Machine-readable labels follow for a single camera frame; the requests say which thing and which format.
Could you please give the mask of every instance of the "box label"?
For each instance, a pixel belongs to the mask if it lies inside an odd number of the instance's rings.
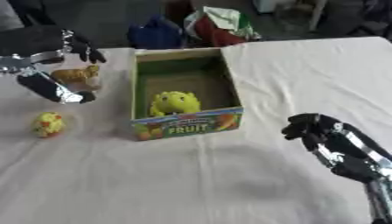
[[[223,130],[234,130],[239,126],[242,114],[220,115],[179,115],[178,118],[163,122],[133,123],[139,140],[162,137],[181,137]]]

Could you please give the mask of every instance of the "blue cloth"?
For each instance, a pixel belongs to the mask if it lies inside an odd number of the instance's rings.
[[[128,41],[137,49],[173,49],[182,44],[181,30],[162,17],[152,17],[145,26],[131,25]]]

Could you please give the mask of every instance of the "yellow plush toy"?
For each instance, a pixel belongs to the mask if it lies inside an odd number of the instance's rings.
[[[190,114],[200,112],[200,102],[193,93],[163,92],[155,95],[150,107],[152,116],[167,116],[170,114]]]
[[[55,137],[64,127],[61,115],[55,112],[40,114],[32,124],[32,130],[38,137]]]

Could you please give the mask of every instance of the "cardboard box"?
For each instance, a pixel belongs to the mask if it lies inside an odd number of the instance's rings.
[[[131,126],[139,140],[182,137],[240,125],[243,108],[219,49],[193,49],[138,54],[134,61]],[[201,112],[150,116],[155,95],[192,92]]]

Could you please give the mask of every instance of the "robotic hand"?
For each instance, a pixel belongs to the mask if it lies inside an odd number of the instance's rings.
[[[373,224],[392,223],[392,157],[386,150],[354,126],[327,115],[294,115],[289,122],[282,130],[286,139],[300,138],[334,174],[363,183]]]
[[[84,37],[57,26],[40,25],[0,32],[0,74],[13,74],[17,82],[53,102],[90,102],[91,92],[73,93],[38,63],[62,61],[65,53],[78,53],[83,61],[106,62],[103,55]]]

